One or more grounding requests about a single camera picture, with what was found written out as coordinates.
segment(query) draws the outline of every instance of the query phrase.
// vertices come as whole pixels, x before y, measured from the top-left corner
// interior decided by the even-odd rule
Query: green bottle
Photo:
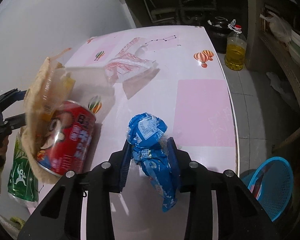
[[[8,192],[11,198],[23,206],[38,205],[38,180],[33,175],[27,155],[22,149],[20,133],[16,136]]]

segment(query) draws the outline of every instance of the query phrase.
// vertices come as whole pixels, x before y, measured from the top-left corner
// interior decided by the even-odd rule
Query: green striped hot air balloon
[[[102,103],[101,103],[101,97],[95,96],[90,99],[88,108],[91,112],[96,114],[101,109]]]
[[[100,51],[100,52],[96,55],[96,59],[95,59],[94,61],[98,61],[104,54],[105,54],[104,51]]]

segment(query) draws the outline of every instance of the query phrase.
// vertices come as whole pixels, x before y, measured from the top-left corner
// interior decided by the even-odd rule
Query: stack of bowls
[[[291,41],[288,43],[288,48],[293,61],[300,66],[300,32],[291,31]]]

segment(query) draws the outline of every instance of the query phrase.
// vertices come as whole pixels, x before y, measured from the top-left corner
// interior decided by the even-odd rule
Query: red can
[[[63,176],[67,171],[81,173],[91,142],[95,115],[74,101],[64,101],[55,111],[37,155],[39,165]]]

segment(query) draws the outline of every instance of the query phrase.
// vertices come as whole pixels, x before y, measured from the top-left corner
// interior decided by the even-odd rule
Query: yellow oil
[[[232,70],[241,70],[246,50],[238,45],[227,44],[225,64]]]

